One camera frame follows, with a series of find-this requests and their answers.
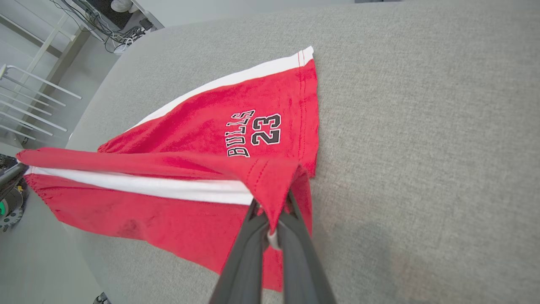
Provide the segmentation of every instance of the printed number 23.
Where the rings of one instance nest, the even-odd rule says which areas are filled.
[[[270,134],[261,130],[261,126],[270,125]],[[253,130],[261,130],[253,133],[251,136],[251,144],[258,146],[263,140],[266,144],[277,144],[280,142],[281,129],[278,127],[281,125],[281,115],[274,114],[266,117],[257,117],[253,120]]]

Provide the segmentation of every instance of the red fabric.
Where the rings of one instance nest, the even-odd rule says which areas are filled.
[[[42,168],[240,180],[263,206],[272,230],[290,188],[311,231],[309,177],[315,175],[319,144],[316,85],[311,60],[304,67],[193,96],[165,116],[111,139],[97,153],[43,148],[22,151],[18,159]],[[279,143],[265,144],[260,133],[274,135],[267,139],[272,141],[278,130]],[[261,136],[253,139],[255,132]],[[243,137],[245,143],[231,137]],[[227,147],[234,141],[238,143]],[[237,152],[240,155],[228,156]],[[93,233],[146,240],[217,273],[248,209],[104,189],[48,175],[28,174],[26,180],[62,222]],[[281,259],[281,252],[265,252],[265,288],[281,290]]]

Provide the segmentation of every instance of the gray fabric surface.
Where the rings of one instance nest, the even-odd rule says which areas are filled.
[[[160,30],[122,55],[67,148],[96,150],[204,83],[312,45],[313,241],[338,302],[537,303],[539,8],[372,3]],[[218,277],[71,232],[114,304],[205,303]]]

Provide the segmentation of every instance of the gray floor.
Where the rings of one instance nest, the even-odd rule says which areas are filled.
[[[52,95],[67,106],[55,106],[51,120],[68,131],[53,131],[52,137],[34,133],[38,140],[29,141],[26,148],[64,148],[118,58],[90,37],[59,84],[83,99],[58,91]],[[27,200],[20,223],[13,230],[0,233],[0,261],[2,304],[90,304],[102,292],[63,225],[34,193]]]

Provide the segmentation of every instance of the white stripe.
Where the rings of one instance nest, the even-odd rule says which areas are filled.
[[[156,110],[154,113],[146,116],[143,120],[141,120],[139,123],[131,127],[130,129],[143,124],[147,121],[165,116],[167,113],[169,113],[171,110],[176,108],[179,104],[181,104],[183,101],[187,100],[188,98],[191,98],[197,94],[200,94],[202,92],[206,92],[209,90],[213,90],[215,88],[223,87],[225,85],[232,85],[237,84],[240,82],[244,82],[246,80],[260,78],[280,72],[284,72],[286,70],[299,68],[305,66],[311,59],[313,59],[313,48],[309,47],[303,51],[299,51],[298,53],[294,54],[291,57],[285,57],[280,58],[272,61],[268,61],[265,63],[261,63],[255,67],[252,67],[250,69],[230,74],[225,77],[222,77],[220,79],[214,80],[212,82],[208,82],[207,84],[203,85],[202,87],[198,87],[194,89],[193,91],[190,91],[175,100],[171,101],[170,103],[164,105],[160,109]]]
[[[39,167],[30,167],[25,175],[32,173],[63,177],[106,189],[170,199],[242,205],[250,205],[253,200],[253,195],[240,181],[181,181],[113,172],[91,172]]]

